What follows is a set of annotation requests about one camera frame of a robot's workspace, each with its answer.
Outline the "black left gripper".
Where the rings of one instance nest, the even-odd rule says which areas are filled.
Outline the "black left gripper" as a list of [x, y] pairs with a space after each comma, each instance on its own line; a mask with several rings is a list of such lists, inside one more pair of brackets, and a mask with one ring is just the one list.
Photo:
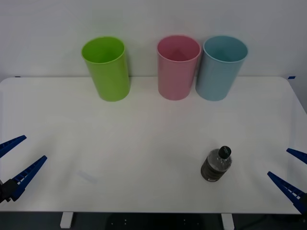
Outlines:
[[[0, 145], [0, 158], [7, 154], [10, 150], [15, 148], [18, 144], [26, 139], [25, 135], [13, 138], [9, 141], [1, 143]], [[25, 188], [43, 166], [47, 157], [44, 155], [31, 164], [28, 168], [17, 174], [15, 177], [9, 179], [0, 185], [0, 203], [3, 201], [9, 202], [10, 200], [16, 201], [25, 191]]]

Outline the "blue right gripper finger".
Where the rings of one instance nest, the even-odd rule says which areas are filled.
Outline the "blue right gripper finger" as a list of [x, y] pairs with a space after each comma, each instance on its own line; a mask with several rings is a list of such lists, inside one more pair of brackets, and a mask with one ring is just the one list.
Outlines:
[[295, 150], [295, 149], [291, 149], [291, 148], [288, 148], [286, 151], [290, 153], [291, 155], [293, 155], [294, 157], [301, 160], [302, 162], [304, 162], [305, 164], [307, 164], [307, 154], [306, 153]]
[[292, 202], [293, 206], [302, 214], [307, 214], [307, 194], [295, 186], [289, 184], [282, 178], [276, 176], [272, 172], [267, 175], [274, 184], [283, 192], [283, 194]]

